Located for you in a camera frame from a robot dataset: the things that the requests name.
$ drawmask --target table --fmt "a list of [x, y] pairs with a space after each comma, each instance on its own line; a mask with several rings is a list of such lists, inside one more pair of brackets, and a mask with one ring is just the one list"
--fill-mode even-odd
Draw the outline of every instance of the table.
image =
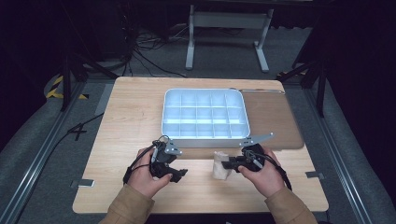
[[[119, 77], [107, 104], [92, 147], [83, 179], [93, 179], [92, 188], [80, 188], [73, 204], [76, 213], [106, 213], [122, 188], [125, 169], [138, 149], [148, 147], [161, 135], [163, 97], [168, 89], [236, 88], [283, 91], [274, 80]], [[189, 171], [178, 182], [170, 183], [154, 196], [154, 214], [257, 213], [268, 212], [263, 196], [242, 175], [211, 177], [214, 148], [182, 148], [183, 156], [172, 162], [175, 169]], [[239, 155], [240, 148], [222, 148]], [[275, 150], [288, 172], [293, 191], [311, 211], [326, 211], [328, 203], [319, 180], [307, 178], [315, 171], [306, 146]]]

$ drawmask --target sorting tray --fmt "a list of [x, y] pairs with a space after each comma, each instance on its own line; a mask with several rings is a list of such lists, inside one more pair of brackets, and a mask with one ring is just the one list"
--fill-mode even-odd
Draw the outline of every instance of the sorting tray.
[[243, 96], [233, 89], [168, 90], [162, 131], [178, 147], [239, 147], [250, 134]]

